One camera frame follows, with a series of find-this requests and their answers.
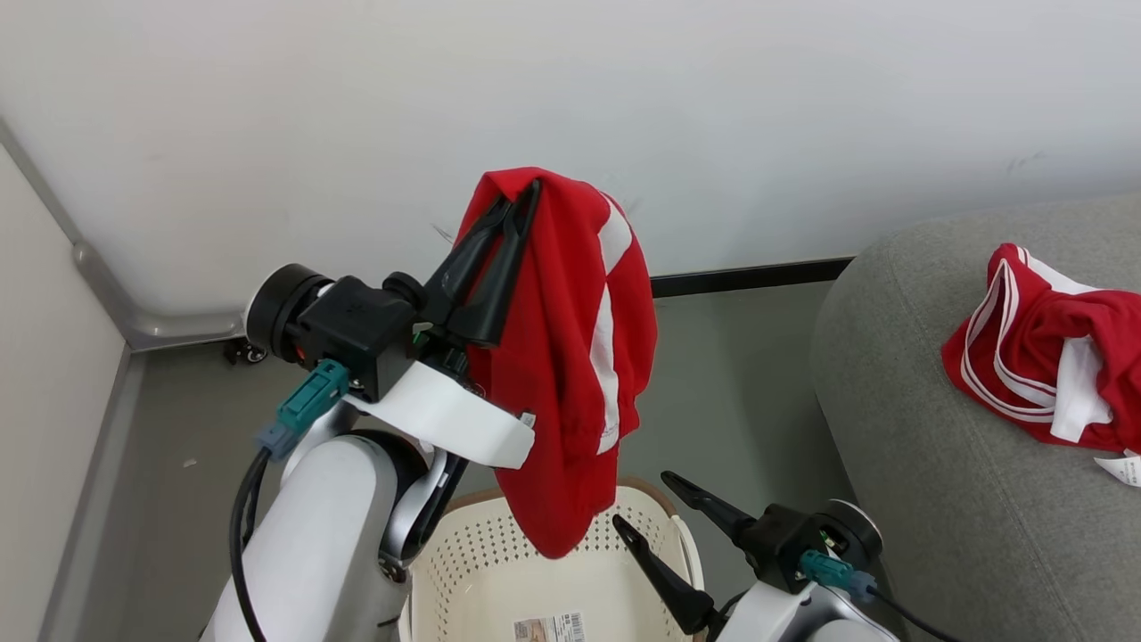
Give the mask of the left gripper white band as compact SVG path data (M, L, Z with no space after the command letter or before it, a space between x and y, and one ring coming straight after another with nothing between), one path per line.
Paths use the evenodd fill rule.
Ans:
M319 442L321 420L345 407L380 418L435 450L488 468L521 468L534 432L474 390L464 342L500 346L541 192L542 184L534 179L516 200L497 196L424 287L404 273L393 273L374 287L400 290L416 308L413 363L379 403L354 397L345 366L310 361L300 346L300 314L335 279L302 265L270 274L246 306L246 338L274 358L301 366L306 377L280 403L273 425L259 434L269 458L294 465ZM446 330L459 340L439 330L416 332L424 309L448 309Z

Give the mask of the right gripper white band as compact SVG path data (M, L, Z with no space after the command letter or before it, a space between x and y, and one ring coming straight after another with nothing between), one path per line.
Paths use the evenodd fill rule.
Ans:
M675 472L661 472L661 482L685 506L709 517L734 545L739 545L742 533L756 522L755 517ZM717 624L717 603L709 593L673 572L624 517L612 517L612 528L685 634L702 633L706 642L885 642L885 628L857 606L869 600L865 590L874 585L874 578L865 574L853 588L850 580L840 577L841 564L868 572L882 553L880 529L861 507L844 499L830 499L820 511L806 514L815 517L827 548L826 556L808 551L801 558L809 585L790 595L756 580L726 606L720 629L710 628Z

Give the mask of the red garment with white bands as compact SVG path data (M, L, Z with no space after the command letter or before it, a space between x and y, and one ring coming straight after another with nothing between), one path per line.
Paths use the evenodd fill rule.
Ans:
M469 350L486 399L531 418L519 470L496 470L521 533L547 558L567 556L614 504L620 440L640 424L659 330L644 247L610 195L535 166L482 174L460 231L497 198L539 182L539 206L505 331Z

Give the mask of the red jersey with striped trim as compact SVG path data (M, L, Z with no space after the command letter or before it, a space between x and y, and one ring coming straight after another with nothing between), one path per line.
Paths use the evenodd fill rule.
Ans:
M987 411L1039 442L1095 450L1141 488L1141 293L1081 284L1004 243L941 360Z

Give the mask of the perforated plastic laundry basket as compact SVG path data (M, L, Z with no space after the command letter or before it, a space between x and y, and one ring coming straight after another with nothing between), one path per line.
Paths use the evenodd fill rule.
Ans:
M675 625L612 527L624 517L652 552L704 586L695 541L671 499L639 478L566 556L540 556L501 491L453 501L411 564L395 642L513 642L513 621L578 611L586 642L696 642Z

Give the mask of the printed barcode sticker label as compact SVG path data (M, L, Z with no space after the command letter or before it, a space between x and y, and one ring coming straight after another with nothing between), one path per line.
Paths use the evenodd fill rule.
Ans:
M513 642L586 642L586 627L578 611L513 621Z

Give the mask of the grey fabric sofa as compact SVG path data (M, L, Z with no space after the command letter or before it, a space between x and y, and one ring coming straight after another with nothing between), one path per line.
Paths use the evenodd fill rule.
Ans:
M1001 243L1141 292L1141 192L937 218L865 249L817 318L818 401L914 613L965 642L1141 642L1141 489L945 374Z

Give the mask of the black skirting board strip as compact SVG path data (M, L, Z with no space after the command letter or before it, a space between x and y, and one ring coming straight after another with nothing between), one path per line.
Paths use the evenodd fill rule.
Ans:
M842 257L725 271L669 274L652 277L652 290L655 298L673 298L830 282L837 279L852 260L853 257Z

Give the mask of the grey wall conduit pipe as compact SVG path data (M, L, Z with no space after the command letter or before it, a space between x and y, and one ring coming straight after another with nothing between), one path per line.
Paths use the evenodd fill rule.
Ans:
M5 121L3 115L0 115L0 145L21 170L21 174L29 180L29 186L37 192L37 198L44 204L54 222L68 236L70 255L76 271L94 292L94 296L97 296L110 319L118 326L118 332L126 338L126 343L132 352L155 352L175 347L217 344L217 342L224 344L236 342L242 346L246 342L238 310L163 316L144 309L127 292L118 276L111 273L110 265L103 260L102 253L78 230L78 225L62 206L52 187L46 182L44 174L41 174L37 163L29 157L29 152L13 133L13 128Z

